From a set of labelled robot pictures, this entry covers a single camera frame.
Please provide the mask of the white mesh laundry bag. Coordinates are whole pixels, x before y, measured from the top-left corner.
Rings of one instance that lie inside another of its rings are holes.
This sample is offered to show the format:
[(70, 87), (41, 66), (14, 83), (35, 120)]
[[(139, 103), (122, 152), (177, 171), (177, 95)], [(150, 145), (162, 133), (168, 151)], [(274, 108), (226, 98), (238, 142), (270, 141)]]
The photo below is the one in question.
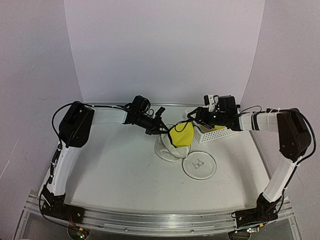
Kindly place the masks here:
[(214, 157), (201, 150), (192, 150), (192, 144), (187, 147), (175, 148), (165, 139), (166, 133), (157, 138), (154, 145), (155, 154), (170, 163), (181, 162), (184, 173), (194, 180), (208, 180), (217, 171)]

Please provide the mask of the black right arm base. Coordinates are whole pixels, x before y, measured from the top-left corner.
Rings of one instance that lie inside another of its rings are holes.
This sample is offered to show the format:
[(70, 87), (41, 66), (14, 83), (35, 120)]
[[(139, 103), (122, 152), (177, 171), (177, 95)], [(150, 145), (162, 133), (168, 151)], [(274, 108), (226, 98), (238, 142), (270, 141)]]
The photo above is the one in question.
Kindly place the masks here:
[(231, 217), (236, 221), (236, 228), (257, 226), (266, 224), (278, 219), (277, 204), (283, 200), (280, 196), (275, 201), (269, 202), (261, 193), (256, 200), (256, 207), (237, 210), (231, 213)]

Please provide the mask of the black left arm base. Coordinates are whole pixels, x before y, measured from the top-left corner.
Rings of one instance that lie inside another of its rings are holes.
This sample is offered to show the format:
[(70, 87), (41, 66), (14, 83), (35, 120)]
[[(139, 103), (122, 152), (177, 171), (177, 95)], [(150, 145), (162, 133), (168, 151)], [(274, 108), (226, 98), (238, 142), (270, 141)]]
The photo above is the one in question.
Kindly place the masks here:
[(68, 221), (71, 224), (81, 224), (85, 209), (80, 206), (65, 203), (66, 195), (54, 195), (46, 185), (39, 194), (39, 210), (45, 217)]

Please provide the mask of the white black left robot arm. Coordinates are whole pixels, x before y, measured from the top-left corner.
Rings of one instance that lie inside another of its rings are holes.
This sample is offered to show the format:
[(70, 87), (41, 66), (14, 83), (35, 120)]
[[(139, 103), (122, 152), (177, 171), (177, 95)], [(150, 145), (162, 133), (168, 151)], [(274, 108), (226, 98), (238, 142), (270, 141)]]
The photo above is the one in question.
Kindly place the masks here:
[(150, 101), (137, 95), (125, 105), (96, 105), (80, 101), (68, 103), (58, 128), (57, 149), (50, 163), (49, 176), (41, 196), (48, 202), (47, 209), (57, 219), (67, 214), (67, 207), (59, 200), (66, 196), (66, 185), (73, 162), (80, 150), (89, 140), (91, 128), (97, 124), (136, 125), (145, 129), (147, 135), (166, 134), (169, 129), (162, 121), (164, 107), (151, 108)]

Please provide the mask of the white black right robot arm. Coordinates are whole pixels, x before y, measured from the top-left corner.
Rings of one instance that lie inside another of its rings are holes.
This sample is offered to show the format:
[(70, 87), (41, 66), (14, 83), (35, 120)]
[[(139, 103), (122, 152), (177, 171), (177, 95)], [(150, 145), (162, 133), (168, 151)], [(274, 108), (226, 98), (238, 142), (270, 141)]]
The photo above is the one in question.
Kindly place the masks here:
[(275, 202), (283, 195), (300, 163), (308, 158), (309, 146), (316, 145), (314, 131), (297, 108), (268, 108), (254, 112), (239, 109), (234, 96), (206, 95), (204, 106), (187, 113), (187, 118), (207, 129), (222, 126), (234, 132), (277, 133), (280, 159), (262, 193), (266, 201)]

